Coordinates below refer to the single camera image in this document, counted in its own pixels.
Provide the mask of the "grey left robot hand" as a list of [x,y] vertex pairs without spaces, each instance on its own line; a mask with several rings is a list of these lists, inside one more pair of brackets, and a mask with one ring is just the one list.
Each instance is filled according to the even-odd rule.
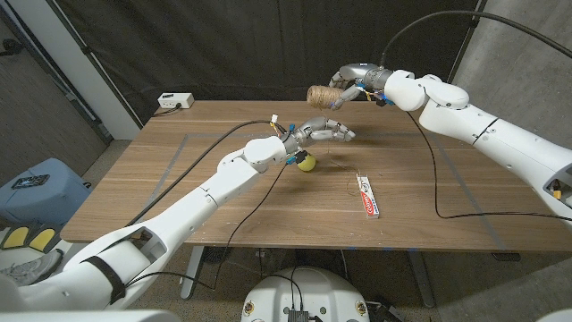
[[355,132],[346,125],[328,119],[324,116],[315,117],[290,131],[282,140],[286,154],[309,147],[319,140],[351,141],[356,137]]

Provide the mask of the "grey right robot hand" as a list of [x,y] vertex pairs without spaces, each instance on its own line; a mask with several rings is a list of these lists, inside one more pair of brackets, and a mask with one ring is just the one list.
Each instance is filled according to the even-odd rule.
[[362,89],[371,91],[383,86],[376,83],[376,78],[382,69],[375,64],[346,64],[343,65],[329,82],[331,88],[343,89],[342,93],[330,104],[332,110],[338,110],[345,102],[355,99]]

